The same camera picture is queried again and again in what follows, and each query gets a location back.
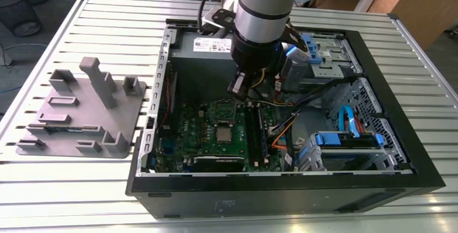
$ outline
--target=floor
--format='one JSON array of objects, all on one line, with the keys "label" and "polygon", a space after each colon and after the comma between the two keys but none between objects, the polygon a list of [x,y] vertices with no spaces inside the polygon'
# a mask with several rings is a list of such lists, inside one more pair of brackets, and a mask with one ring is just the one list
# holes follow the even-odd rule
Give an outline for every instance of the floor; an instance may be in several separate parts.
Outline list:
[{"label": "floor", "polygon": [[[32,37],[13,37],[9,31],[0,25],[0,42],[2,46],[8,47],[18,43],[48,44],[73,2],[74,0],[49,0],[45,4],[34,7],[42,22],[42,31]],[[14,67],[6,69],[4,66],[0,66],[0,118],[17,94],[17,91],[1,91],[22,85],[42,51],[44,47],[41,46],[21,46],[6,51],[14,60]],[[426,52],[444,78],[455,91],[458,91],[458,37],[451,40],[443,34]]]}]

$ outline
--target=white cable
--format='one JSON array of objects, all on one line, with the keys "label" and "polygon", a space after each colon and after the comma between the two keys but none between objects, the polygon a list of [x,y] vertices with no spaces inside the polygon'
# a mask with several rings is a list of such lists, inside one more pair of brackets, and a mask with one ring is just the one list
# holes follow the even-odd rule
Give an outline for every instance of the white cable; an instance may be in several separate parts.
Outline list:
[{"label": "white cable", "polygon": [[250,101],[255,102],[255,103],[265,103],[265,104],[269,104],[271,106],[275,106],[275,107],[283,107],[285,105],[279,105],[279,104],[275,104],[275,103],[270,103],[267,101],[262,101],[262,100],[254,100],[251,98],[247,98]]}]

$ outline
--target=open computer tower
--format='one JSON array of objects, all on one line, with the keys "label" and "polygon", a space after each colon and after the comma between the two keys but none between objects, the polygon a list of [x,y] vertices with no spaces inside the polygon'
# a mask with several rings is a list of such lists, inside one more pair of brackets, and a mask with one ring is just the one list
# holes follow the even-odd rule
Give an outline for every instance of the open computer tower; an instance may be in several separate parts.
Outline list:
[{"label": "open computer tower", "polygon": [[168,21],[126,186],[156,218],[365,212],[444,186],[359,33],[297,29],[309,62],[283,45],[238,101],[230,35]]}]

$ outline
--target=green circuit board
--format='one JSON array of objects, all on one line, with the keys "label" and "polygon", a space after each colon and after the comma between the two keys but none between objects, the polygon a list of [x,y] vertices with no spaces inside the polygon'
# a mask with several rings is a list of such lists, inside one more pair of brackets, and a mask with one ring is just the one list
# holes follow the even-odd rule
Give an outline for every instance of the green circuit board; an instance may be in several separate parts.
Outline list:
[{"label": "green circuit board", "polygon": [[[269,129],[275,122],[274,109],[262,106],[259,111],[263,128]],[[182,104],[177,137],[173,141],[162,140],[166,171],[192,172],[186,161],[198,156],[242,157],[243,171],[279,171],[279,155],[267,155],[262,159],[266,163],[255,164],[250,160],[246,115],[246,104],[235,100]]]}]

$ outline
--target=white desk leg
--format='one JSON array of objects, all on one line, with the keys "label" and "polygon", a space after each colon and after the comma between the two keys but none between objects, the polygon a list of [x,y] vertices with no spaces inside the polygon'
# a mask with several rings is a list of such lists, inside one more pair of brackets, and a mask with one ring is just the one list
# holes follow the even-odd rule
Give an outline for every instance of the white desk leg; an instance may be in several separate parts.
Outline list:
[{"label": "white desk leg", "polygon": [[367,12],[370,5],[373,4],[374,0],[359,0],[355,11],[357,12]]}]

